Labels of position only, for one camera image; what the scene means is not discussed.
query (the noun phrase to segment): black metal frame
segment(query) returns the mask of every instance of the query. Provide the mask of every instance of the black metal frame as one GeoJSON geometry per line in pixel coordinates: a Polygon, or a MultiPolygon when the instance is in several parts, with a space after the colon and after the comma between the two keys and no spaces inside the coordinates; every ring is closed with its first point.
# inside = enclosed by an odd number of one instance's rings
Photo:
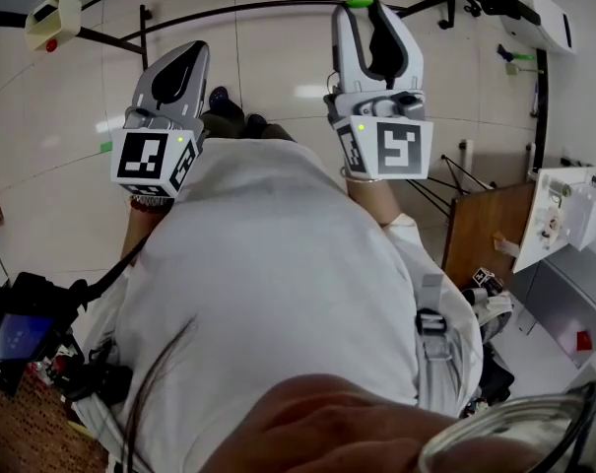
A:
{"type": "MultiPolygon", "coordinates": [[[[459,165],[457,165],[448,156],[442,155],[442,156],[440,156],[440,159],[443,160],[446,163],[446,165],[448,166],[448,169],[449,169],[449,171],[451,173],[451,176],[453,177],[453,182],[455,183],[455,185],[449,184],[448,182],[444,182],[443,180],[438,180],[436,178],[429,177],[429,176],[427,177],[427,180],[429,180],[431,182],[435,182],[435,183],[441,184],[441,185],[446,186],[446,187],[450,187],[451,189],[455,189],[461,195],[472,194],[473,191],[469,191],[467,189],[464,189],[462,187],[462,185],[460,184],[460,181],[457,178],[457,175],[456,175],[455,171],[453,171],[453,168],[452,168],[452,167],[456,167],[462,173],[464,173],[466,176],[468,176],[470,179],[474,180],[477,184],[479,184],[484,190],[489,190],[489,189],[493,188],[492,185],[491,185],[491,187],[488,187],[487,185],[485,185],[477,177],[471,175],[468,171],[464,170],[462,167],[460,167],[459,165]]],[[[442,198],[441,196],[439,196],[434,191],[431,191],[425,185],[420,184],[417,180],[407,180],[407,183],[409,183],[409,185],[411,185],[420,194],[422,194],[433,205],[433,207],[435,207],[437,210],[439,210],[446,217],[450,217],[450,208],[451,208],[451,205],[444,198],[442,198]],[[430,194],[437,201],[439,201],[440,203],[442,203],[446,207],[446,209],[449,210],[449,212],[447,212],[446,210],[444,210],[444,208],[442,208],[440,205],[438,205],[437,203],[435,203],[435,201],[430,196],[428,196],[427,193],[430,194]]]]}
{"type": "MultiPolygon", "coordinates": [[[[83,6],[83,10],[97,4],[102,0],[92,0],[83,6]]],[[[480,13],[480,6],[477,4],[478,0],[467,0],[469,6],[468,12],[471,12],[473,16],[477,16],[480,13]]],[[[152,27],[147,27],[147,21],[152,19],[151,11],[146,9],[144,5],[140,6],[140,29],[137,32],[128,34],[122,38],[115,36],[102,34],[94,30],[81,28],[78,37],[86,40],[92,40],[99,43],[118,47],[130,52],[135,52],[142,56],[142,67],[144,70],[148,68],[149,60],[147,56],[147,34],[151,34],[158,30],[173,27],[182,23],[190,21],[200,20],[209,18],[212,16],[219,16],[222,14],[249,11],[254,9],[267,9],[273,7],[293,7],[293,6],[319,6],[319,5],[340,5],[343,1],[338,0],[276,0],[271,2],[257,2],[252,4],[234,5],[230,7],[223,7],[221,9],[214,9],[211,11],[205,11],[197,14],[191,14],[188,16],[182,16],[152,27]],[[131,43],[130,40],[140,38],[140,45],[131,43]]],[[[424,0],[418,4],[412,5],[411,7],[397,7],[390,6],[392,10],[398,13],[401,19],[412,16],[419,12],[422,12],[431,7],[437,5],[446,4],[448,17],[446,20],[438,22],[441,28],[448,29],[452,28],[455,24],[455,0],[424,0]]],[[[0,11],[0,27],[9,28],[23,28],[26,23],[25,14],[17,14],[11,12],[0,11]]],[[[539,119],[536,131],[536,154],[534,159],[534,168],[537,169],[542,166],[543,156],[545,153],[545,135],[547,133],[547,114],[548,114],[548,80],[547,80],[547,55],[545,51],[538,51],[539,68],[544,73],[539,75],[539,119]]]]}

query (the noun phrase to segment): white machine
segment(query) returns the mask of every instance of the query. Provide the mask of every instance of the white machine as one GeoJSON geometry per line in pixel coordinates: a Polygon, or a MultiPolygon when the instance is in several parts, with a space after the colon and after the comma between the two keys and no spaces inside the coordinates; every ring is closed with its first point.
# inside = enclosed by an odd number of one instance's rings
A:
{"type": "Polygon", "coordinates": [[[113,138],[111,180],[132,194],[176,198],[202,150],[210,49],[197,40],[165,54],[140,77],[113,138]]]}
{"type": "Polygon", "coordinates": [[[407,27],[374,1],[365,64],[357,21],[346,6],[333,15],[333,66],[339,86],[324,97],[346,171],[358,178],[427,178],[433,123],[425,121],[424,58],[407,27]]]}
{"type": "MultiPolygon", "coordinates": [[[[324,98],[342,142],[346,174],[357,178],[425,178],[433,125],[425,121],[424,60],[388,7],[368,9],[374,26],[365,65],[357,22],[347,5],[333,16],[333,63],[340,84],[324,98]]],[[[194,41],[147,69],[113,139],[111,180],[136,195],[175,198],[201,154],[210,51],[194,41]]]]}
{"type": "Polygon", "coordinates": [[[596,238],[596,169],[540,169],[523,240],[512,272],[568,244],[582,250],[596,238]]]}
{"type": "Polygon", "coordinates": [[[527,20],[501,16],[509,34],[519,42],[556,54],[575,54],[575,34],[568,15],[552,0],[520,0],[540,17],[536,26],[527,20]]]}

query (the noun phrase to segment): white box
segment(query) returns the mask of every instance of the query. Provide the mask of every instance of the white box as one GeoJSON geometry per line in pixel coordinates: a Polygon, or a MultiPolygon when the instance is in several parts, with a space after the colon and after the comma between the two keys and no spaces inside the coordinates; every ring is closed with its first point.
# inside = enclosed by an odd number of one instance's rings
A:
{"type": "Polygon", "coordinates": [[[596,188],[590,184],[571,187],[571,195],[563,198],[563,228],[560,237],[578,250],[596,238],[596,188]]]}
{"type": "Polygon", "coordinates": [[[45,50],[52,39],[57,46],[67,42],[81,31],[81,2],[78,0],[45,0],[26,17],[24,33],[26,44],[31,51],[45,50]],[[50,5],[56,10],[38,21],[34,14],[50,5]]]}
{"type": "Polygon", "coordinates": [[[175,198],[198,156],[193,131],[122,129],[113,138],[111,181],[131,194],[175,198]]]}
{"type": "Polygon", "coordinates": [[[359,178],[427,178],[433,123],[351,115],[333,124],[346,166],[359,178]]]}
{"type": "Polygon", "coordinates": [[[575,54],[575,33],[568,15],[552,0],[519,0],[541,17],[536,26],[524,18],[501,16],[506,31],[519,42],[558,54],[575,54]]]}

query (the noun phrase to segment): red light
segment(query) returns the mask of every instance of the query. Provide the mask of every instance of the red light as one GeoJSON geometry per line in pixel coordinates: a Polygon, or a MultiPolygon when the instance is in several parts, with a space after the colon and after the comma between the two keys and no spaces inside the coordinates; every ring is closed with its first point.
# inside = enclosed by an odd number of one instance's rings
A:
{"type": "Polygon", "coordinates": [[[53,52],[56,48],[57,48],[57,39],[56,38],[52,38],[45,45],[45,50],[48,52],[53,52]]]}

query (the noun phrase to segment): red object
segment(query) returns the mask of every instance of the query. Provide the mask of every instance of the red object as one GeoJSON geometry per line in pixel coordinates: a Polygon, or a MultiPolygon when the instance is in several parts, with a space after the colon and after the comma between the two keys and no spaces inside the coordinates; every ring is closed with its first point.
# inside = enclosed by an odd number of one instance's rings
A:
{"type": "Polygon", "coordinates": [[[57,39],[56,38],[52,38],[45,45],[45,50],[48,52],[53,52],[56,48],[57,48],[57,39]]]}
{"type": "Polygon", "coordinates": [[[579,331],[577,333],[577,352],[592,351],[593,342],[588,331],[579,331]]]}
{"type": "Polygon", "coordinates": [[[68,368],[68,360],[66,356],[57,356],[52,361],[52,367],[57,373],[63,373],[68,368]]]}

